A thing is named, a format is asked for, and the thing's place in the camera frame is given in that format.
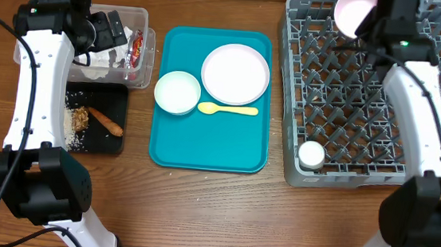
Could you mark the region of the white napkin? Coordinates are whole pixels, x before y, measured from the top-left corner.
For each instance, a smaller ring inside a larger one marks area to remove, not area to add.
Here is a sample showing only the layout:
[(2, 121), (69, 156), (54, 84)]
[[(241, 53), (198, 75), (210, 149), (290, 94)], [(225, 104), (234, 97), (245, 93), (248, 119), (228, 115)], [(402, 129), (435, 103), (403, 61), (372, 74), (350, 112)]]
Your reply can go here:
[(98, 53), (89, 53), (90, 65), (82, 67), (84, 76), (96, 80), (108, 75), (110, 69), (123, 68), (128, 55), (129, 44), (126, 43)]

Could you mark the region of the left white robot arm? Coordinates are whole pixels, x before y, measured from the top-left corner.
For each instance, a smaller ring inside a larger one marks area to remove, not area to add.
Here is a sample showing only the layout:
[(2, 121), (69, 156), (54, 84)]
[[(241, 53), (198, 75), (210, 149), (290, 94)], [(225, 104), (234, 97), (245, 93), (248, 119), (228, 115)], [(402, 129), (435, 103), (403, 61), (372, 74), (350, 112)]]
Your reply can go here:
[(17, 38), (20, 76), (10, 129), (0, 151), (0, 204), (39, 234), (68, 247), (122, 247), (92, 208), (89, 172), (68, 152), (64, 107), (78, 55), (124, 43), (117, 13), (93, 14), (91, 0), (30, 0), (8, 32)]

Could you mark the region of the white green bowl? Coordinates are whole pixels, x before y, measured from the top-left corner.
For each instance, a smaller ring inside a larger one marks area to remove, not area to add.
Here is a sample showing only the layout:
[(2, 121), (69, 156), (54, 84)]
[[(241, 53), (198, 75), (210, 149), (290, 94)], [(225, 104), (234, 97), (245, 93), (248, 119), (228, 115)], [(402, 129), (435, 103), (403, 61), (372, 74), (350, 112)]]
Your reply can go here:
[(185, 115), (198, 104), (202, 95), (198, 80), (187, 72), (174, 71), (161, 76), (155, 86), (156, 104), (172, 115)]

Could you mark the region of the brown food chunk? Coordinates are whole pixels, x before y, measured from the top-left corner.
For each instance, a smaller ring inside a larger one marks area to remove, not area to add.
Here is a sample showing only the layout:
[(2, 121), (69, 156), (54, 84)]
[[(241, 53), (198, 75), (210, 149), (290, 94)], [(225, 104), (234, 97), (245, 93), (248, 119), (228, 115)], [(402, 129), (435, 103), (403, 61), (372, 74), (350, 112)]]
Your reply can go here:
[(89, 126), (89, 110), (86, 107), (75, 108), (71, 118), (71, 127), (75, 132), (81, 132)]

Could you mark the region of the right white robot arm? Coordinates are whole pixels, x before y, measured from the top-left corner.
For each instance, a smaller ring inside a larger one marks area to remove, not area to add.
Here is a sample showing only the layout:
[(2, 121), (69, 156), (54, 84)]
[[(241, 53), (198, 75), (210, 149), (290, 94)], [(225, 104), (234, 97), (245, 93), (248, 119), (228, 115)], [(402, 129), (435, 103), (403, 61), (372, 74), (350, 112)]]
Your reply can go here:
[(394, 109), (406, 182), (380, 204), (363, 247), (441, 247), (441, 92), (435, 44), (418, 29), (420, 0), (338, 0), (334, 21), (375, 69)]

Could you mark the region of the white cup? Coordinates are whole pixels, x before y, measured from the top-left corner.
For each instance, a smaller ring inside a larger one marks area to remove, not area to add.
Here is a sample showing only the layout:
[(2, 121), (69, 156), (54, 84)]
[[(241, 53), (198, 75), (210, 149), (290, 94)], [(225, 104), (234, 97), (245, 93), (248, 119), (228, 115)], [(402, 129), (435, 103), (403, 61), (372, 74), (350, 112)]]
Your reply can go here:
[(325, 149), (316, 141), (305, 141), (298, 148), (297, 158), (300, 168), (319, 171), (325, 163)]

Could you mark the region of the small pink bowl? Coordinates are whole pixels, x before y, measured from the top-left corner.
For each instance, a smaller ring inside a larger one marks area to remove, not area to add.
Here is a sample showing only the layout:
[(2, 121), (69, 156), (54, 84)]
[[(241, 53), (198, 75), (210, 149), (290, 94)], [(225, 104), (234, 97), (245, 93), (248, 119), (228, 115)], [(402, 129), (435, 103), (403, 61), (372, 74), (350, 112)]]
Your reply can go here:
[(356, 38), (356, 29), (376, 3), (377, 0), (338, 0), (333, 11), (337, 28), (346, 37)]

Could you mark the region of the red ketchup packet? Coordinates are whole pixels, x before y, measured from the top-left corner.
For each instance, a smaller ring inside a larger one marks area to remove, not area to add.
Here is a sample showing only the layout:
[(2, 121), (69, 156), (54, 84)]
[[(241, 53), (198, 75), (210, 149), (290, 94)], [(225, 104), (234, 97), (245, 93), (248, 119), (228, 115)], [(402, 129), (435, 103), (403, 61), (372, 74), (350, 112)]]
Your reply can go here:
[(130, 40), (128, 52), (125, 59), (124, 67), (128, 70), (124, 74), (125, 80), (135, 80), (136, 70), (140, 65), (140, 57), (142, 57), (144, 46), (144, 33), (140, 30), (136, 30)]

